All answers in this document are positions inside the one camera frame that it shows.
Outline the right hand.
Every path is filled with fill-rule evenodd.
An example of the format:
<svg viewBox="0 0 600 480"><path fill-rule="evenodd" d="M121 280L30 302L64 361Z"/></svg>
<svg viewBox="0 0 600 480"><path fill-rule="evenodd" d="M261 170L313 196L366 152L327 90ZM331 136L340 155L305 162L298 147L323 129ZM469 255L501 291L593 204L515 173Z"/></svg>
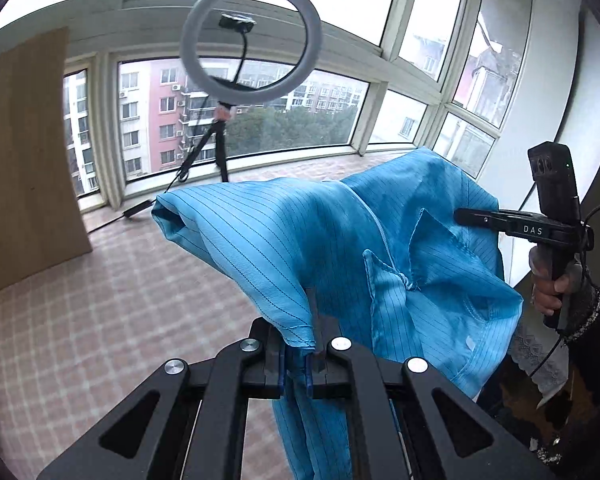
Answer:
<svg viewBox="0 0 600 480"><path fill-rule="evenodd" d="M529 252L532 273L531 302L542 315L553 316L562 308L562 300L581 288L582 266L572 260L565 273L552 278L552 253L544 246L534 246Z"/></svg>

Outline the right forearm black sleeve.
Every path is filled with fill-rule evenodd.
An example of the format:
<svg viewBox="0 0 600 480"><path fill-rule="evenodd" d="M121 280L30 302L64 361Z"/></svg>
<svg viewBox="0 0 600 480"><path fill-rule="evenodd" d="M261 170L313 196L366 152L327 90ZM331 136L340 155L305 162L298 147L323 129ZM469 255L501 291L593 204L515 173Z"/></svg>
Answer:
<svg viewBox="0 0 600 480"><path fill-rule="evenodd" d="M600 290L582 276L581 288L562 300L569 302L565 330L570 364L591 395L594 416L570 431L557 444L540 445L540 430L516 418L503 403L501 383L508 371L501 364L478 397L489 413L525 445L558 479L600 479Z"/></svg>

